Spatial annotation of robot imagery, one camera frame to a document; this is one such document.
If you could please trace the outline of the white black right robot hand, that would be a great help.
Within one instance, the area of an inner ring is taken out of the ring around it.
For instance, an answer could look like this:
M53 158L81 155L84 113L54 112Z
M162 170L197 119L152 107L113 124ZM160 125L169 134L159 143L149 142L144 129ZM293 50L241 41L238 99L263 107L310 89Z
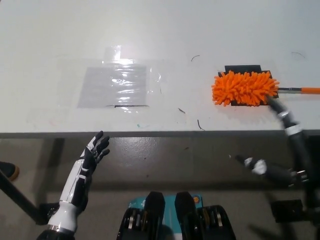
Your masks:
M235 159L241 163L245 168L251 170L253 174L264 175L267 172L267 164L263 159L256 159L253 157L245 157L236 155Z

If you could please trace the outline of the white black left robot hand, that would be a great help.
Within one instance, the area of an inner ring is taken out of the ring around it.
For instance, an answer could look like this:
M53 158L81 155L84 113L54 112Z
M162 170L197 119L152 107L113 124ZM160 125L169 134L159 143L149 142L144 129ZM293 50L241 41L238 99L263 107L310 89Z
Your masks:
M103 131L98 132L74 162L68 175L59 200L75 206L78 214L83 212L88 204L93 173L98 163L110 152L109 140L110 137L104 136Z

